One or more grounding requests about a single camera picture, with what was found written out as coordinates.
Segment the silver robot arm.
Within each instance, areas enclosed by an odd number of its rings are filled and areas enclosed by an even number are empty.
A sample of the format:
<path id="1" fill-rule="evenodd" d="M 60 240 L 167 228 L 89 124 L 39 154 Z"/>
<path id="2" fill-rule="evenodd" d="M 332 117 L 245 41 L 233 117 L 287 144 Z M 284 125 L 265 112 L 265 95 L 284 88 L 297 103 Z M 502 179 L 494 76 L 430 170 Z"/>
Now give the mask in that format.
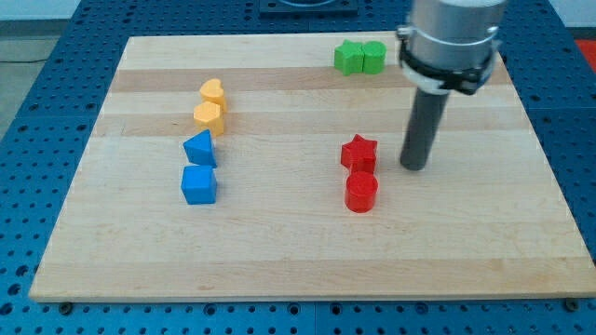
<path id="1" fill-rule="evenodd" d="M 398 27 L 403 74 L 432 95 L 473 95 L 494 70 L 506 0 L 414 0 Z"/>

